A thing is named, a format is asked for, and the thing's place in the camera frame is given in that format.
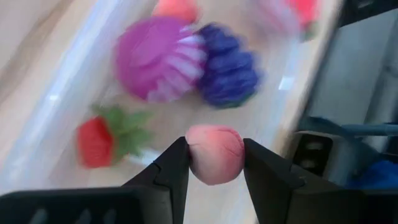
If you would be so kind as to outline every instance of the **blue plush toy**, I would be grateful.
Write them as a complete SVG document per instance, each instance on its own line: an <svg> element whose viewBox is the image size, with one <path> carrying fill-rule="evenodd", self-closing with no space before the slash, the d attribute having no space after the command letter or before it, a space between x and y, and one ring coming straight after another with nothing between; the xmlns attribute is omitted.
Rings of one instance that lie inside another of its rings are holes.
<svg viewBox="0 0 398 224"><path fill-rule="evenodd" d="M398 188L398 165L390 161L379 161L371 165L360 176L348 182L350 189L396 189Z"/></svg>
<svg viewBox="0 0 398 224"><path fill-rule="evenodd" d="M241 51L239 40L224 27L209 24L199 32L208 50L205 74L198 82L203 99L217 108L241 106L259 82L252 53Z"/></svg>

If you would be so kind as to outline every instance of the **toy fruit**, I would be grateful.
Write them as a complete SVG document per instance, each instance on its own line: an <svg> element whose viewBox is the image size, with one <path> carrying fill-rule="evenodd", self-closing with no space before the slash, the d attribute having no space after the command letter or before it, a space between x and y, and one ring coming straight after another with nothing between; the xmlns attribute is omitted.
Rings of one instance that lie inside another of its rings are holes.
<svg viewBox="0 0 398 224"><path fill-rule="evenodd" d="M153 15L174 16L194 23L198 19L198 11L195 0L159 0Z"/></svg>
<svg viewBox="0 0 398 224"><path fill-rule="evenodd" d="M140 155L139 147L150 139L141 128L148 113L126 114L120 107L95 106L98 116L77 130L77 146L82 164L88 168L106 167L126 154Z"/></svg>
<svg viewBox="0 0 398 224"><path fill-rule="evenodd" d="M203 39L188 22L151 17L133 24L116 46L116 76L130 94L148 102L180 98L203 75Z"/></svg>
<svg viewBox="0 0 398 224"><path fill-rule="evenodd" d="M227 183L241 173L244 144L234 129L196 125L189 129L185 139L192 158L191 170L205 184Z"/></svg>
<svg viewBox="0 0 398 224"><path fill-rule="evenodd" d="M205 26L200 34L208 50L205 74L198 82L203 99L217 108L241 106L259 82L252 54L241 51L239 40L216 24Z"/></svg>
<svg viewBox="0 0 398 224"><path fill-rule="evenodd" d="M289 5L296 12L301 29L306 35L311 36L314 32L314 25L317 21L317 0L287 0Z"/></svg>

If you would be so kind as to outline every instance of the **strawberry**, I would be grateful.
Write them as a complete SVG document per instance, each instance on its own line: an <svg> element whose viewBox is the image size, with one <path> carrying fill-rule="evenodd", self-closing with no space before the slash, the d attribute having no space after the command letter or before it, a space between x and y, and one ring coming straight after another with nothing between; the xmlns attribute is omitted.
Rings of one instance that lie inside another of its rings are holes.
<svg viewBox="0 0 398 224"><path fill-rule="evenodd" d="M78 152L88 168L106 167L126 154L140 155L139 147L151 135L141 126L148 113L126 114L120 107L95 106L98 116L83 123L77 131Z"/></svg>
<svg viewBox="0 0 398 224"><path fill-rule="evenodd" d="M310 40L317 32L318 0L287 0L287 3L297 14L304 40Z"/></svg>

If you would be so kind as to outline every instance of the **purple ruffled object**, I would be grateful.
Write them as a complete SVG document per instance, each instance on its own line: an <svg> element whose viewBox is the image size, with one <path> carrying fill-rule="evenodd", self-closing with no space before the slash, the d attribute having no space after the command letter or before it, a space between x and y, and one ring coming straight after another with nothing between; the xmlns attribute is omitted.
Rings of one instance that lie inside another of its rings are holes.
<svg viewBox="0 0 398 224"><path fill-rule="evenodd" d="M252 53L241 51L239 40L225 30L209 24L199 31L205 40L208 60L198 89L210 105L234 108L255 94L259 75L253 69Z"/></svg>

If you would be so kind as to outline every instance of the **strawberry leaves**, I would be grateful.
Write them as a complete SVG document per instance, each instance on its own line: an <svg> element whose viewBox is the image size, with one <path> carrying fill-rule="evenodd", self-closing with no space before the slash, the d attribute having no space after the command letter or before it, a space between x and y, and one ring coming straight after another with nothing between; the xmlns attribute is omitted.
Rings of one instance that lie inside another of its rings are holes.
<svg viewBox="0 0 398 224"><path fill-rule="evenodd" d="M139 111L126 114L119 106L93 106L93 111L104 118L108 131L114 139L113 162L119 162L125 155L141 155L140 148L152 139L152 133L145 130L150 114Z"/></svg>

